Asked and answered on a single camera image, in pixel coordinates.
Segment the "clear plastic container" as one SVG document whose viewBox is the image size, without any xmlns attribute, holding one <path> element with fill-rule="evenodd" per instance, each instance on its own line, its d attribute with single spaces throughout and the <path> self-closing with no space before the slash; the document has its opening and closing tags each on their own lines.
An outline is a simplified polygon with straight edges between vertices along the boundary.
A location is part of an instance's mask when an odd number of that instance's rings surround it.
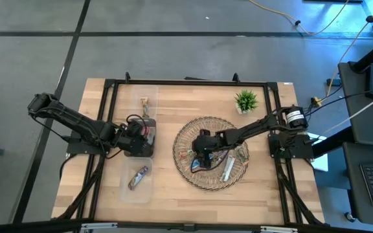
<svg viewBox="0 0 373 233">
<path fill-rule="evenodd" d="M 128 188 L 128 183 L 143 166 L 149 167 L 147 174 L 142 178 L 134 190 Z M 145 204 L 152 198 L 153 188 L 153 161 L 151 158 L 126 157 L 120 171 L 120 199 L 126 203 Z"/>
<path fill-rule="evenodd" d="M 135 85 L 131 90 L 131 113 L 142 116 L 141 98 L 149 98 L 149 118 L 156 118 L 159 103 L 159 88 L 156 85 Z"/>
</svg>

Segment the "purple granola bar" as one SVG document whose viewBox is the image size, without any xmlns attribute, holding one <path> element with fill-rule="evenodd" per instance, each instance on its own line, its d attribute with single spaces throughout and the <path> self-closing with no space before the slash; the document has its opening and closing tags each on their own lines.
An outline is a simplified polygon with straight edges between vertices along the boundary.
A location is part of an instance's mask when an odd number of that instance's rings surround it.
<svg viewBox="0 0 373 233">
<path fill-rule="evenodd" d="M 215 163 L 221 162 L 225 156 L 228 154 L 228 150 L 223 150 L 223 151 L 215 151 L 212 153 L 212 161 Z"/>
<path fill-rule="evenodd" d="M 142 178 L 147 174 L 149 167 L 143 166 L 139 171 L 135 173 L 130 182 L 128 183 L 128 188 L 134 190 Z"/>
</svg>

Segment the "white paper sheet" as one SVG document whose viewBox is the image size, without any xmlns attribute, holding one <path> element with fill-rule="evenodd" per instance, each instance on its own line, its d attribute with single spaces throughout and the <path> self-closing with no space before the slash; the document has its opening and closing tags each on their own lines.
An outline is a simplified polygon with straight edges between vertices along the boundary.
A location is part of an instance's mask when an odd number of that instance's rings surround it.
<svg viewBox="0 0 373 233">
<path fill-rule="evenodd" d="M 313 144 L 318 144 L 319 142 L 322 142 L 323 140 L 326 139 L 326 137 L 324 136 L 316 135 L 313 133 L 308 133 L 308 136 L 311 139 L 317 139 L 317 141 L 315 141 Z M 322 172 L 328 171 L 328 154 L 327 153 L 321 155 L 320 157 L 317 157 L 316 159 L 308 159 L 308 162 L 315 170 L 319 170 Z"/>
</svg>

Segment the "black diagonal pole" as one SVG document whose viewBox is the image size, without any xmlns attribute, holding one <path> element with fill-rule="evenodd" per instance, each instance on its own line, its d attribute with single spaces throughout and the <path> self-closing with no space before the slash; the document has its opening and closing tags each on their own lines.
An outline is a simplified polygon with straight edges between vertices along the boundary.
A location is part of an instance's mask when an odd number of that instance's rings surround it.
<svg viewBox="0 0 373 233">
<path fill-rule="evenodd" d="M 358 62 L 354 63 L 351 66 L 351 69 L 356 72 L 362 72 L 366 70 L 371 64 L 373 63 L 373 49 L 366 54 L 364 57 L 362 57 Z"/>
</svg>

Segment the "silver bracket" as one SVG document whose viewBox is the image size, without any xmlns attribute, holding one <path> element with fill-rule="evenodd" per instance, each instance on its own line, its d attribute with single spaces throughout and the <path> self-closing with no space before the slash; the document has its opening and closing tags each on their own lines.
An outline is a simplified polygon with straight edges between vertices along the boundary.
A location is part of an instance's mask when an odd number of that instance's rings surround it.
<svg viewBox="0 0 373 233">
<path fill-rule="evenodd" d="M 118 223 L 84 223 L 81 225 L 82 233 L 93 233 L 95 230 L 117 228 Z"/>
<path fill-rule="evenodd" d="M 298 233 L 296 228 L 261 226 L 260 233 Z"/>
</svg>

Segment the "white rod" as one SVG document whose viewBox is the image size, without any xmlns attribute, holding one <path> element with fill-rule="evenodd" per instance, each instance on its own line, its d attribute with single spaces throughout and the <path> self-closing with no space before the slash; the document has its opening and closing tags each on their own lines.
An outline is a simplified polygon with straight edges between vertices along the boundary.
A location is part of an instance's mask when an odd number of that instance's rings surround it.
<svg viewBox="0 0 373 233">
<path fill-rule="evenodd" d="M 328 128 L 323 132 L 323 135 L 327 135 L 342 126 L 346 126 L 347 123 L 352 128 L 356 128 L 359 133 L 364 133 L 366 129 L 373 130 L 373 100 L 360 96 L 350 97 L 347 107 L 349 117 Z"/>
</svg>

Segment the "dark brown plastic container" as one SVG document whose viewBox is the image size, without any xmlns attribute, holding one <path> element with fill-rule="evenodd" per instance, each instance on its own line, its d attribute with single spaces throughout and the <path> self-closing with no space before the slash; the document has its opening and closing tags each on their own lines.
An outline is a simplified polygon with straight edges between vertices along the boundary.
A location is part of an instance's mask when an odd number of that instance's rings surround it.
<svg viewBox="0 0 373 233">
<path fill-rule="evenodd" d="M 137 123 L 140 123 L 142 127 L 144 127 L 143 121 L 139 118 L 135 118 Z M 157 133 L 156 130 L 156 121 L 153 118 L 144 118 L 144 122 L 146 123 L 145 126 L 150 128 L 150 133 L 145 138 L 146 142 L 142 145 L 142 148 L 135 153 L 124 151 L 124 155 L 126 157 L 147 157 L 152 158 L 155 148 L 155 136 Z"/>
</svg>

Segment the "small green potted plant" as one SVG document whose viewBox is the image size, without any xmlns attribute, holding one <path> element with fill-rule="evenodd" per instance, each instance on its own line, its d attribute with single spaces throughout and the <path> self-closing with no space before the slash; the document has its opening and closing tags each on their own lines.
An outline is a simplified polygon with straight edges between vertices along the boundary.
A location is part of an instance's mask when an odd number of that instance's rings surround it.
<svg viewBox="0 0 373 233">
<path fill-rule="evenodd" d="M 250 90 L 242 90 L 234 97 L 239 114 L 246 114 L 258 107 L 256 95 Z"/>
</svg>

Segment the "white granola bar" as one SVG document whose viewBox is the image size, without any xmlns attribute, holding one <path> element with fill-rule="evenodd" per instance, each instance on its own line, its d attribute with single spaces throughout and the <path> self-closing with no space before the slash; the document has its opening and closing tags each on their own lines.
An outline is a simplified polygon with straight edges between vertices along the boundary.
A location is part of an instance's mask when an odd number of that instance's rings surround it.
<svg viewBox="0 0 373 233">
<path fill-rule="evenodd" d="M 227 182 L 228 181 L 231 170 L 232 170 L 232 167 L 234 166 L 234 162 L 235 162 L 235 157 L 233 157 L 232 155 L 229 155 L 227 157 L 227 162 L 225 163 L 224 171 L 223 171 L 223 173 L 221 175 L 221 178 L 220 178 L 221 182 Z"/>
</svg>

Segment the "round woven basket tray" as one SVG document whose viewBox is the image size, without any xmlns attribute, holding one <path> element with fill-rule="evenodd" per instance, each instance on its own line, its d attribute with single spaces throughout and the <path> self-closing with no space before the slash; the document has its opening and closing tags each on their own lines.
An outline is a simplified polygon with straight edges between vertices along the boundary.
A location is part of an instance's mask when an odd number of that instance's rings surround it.
<svg viewBox="0 0 373 233">
<path fill-rule="evenodd" d="M 228 154 L 221 162 L 215 163 L 212 161 L 211 170 L 191 173 L 190 165 L 193 159 L 179 160 L 178 158 L 181 151 L 192 150 L 192 141 L 199 135 L 200 129 L 207 129 L 210 131 L 211 135 L 214 135 L 217 131 L 230 128 L 234 128 L 232 123 L 213 116 L 196 118 L 181 128 L 174 140 L 172 152 L 178 172 L 188 183 L 202 190 L 218 191 L 234 185 L 243 177 L 243 175 L 246 173 L 248 164 L 247 166 L 242 166 L 241 161 L 236 157 L 235 149 L 239 146 L 243 146 L 246 149 L 247 156 L 249 158 L 249 150 L 246 143 L 229 150 Z M 220 178 L 229 155 L 235 157 L 234 166 L 232 167 L 228 181 L 221 182 Z"/>
</svg>

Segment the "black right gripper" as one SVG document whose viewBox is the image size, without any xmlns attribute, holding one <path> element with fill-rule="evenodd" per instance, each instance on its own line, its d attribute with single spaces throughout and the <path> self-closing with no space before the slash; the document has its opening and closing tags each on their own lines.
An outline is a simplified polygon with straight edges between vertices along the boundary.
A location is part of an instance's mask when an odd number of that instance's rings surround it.
<svg viewBox="0 0 373 233">
<path fill-rule="evenodd" d="M 199 135 L 192 141 L 192 150 L 199 155 L 199 166 L 201 168 L 211 168 L 212 153 L 222 149 L 218 136 L 211 136 L 207 129 L 200 129 Z"/>
</svg>

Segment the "black aluminium table frame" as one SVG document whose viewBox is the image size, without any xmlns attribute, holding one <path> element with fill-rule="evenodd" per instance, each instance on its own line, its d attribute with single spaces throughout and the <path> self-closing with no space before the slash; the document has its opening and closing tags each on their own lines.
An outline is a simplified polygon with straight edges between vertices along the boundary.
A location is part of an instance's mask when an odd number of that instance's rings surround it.
<svg viewBox="0 0 373 233">
<path fill-rule="evenodd" d="M 178 172 L 172 157 L 172 146 L 179 130 L 197 117 L 217 116 L 244 126 L 267 113 L 272 91 L 252 83 L 249 87 L 259 100 L 255 112 L 239 115 L 234 95 L 243 89 L 231 82 L 202 80 L 133 80 L 120 83 L 103 95 L 104 79 L 90 78 L 80 94 L 79 112 L 96 118 L 101 104 L 117 101 L 114 122 L 123 121 L 133 110 L 133 90 L 157 88 L 157 144 L 153 156 L 152 196 L 144 204 L 129 203 L 120 197 L 124 156 L 114 150 L 107 160 L 100 182 L 95 219 L 99 221 L 132 221 L 147 223 L 208 223 L 239 225 L 282 225 L 282 202 L 267 135 L 250 139 L 249 165 L 234 185 L 218 191 L 205 191 L 187 183 Z"/>
</svg>

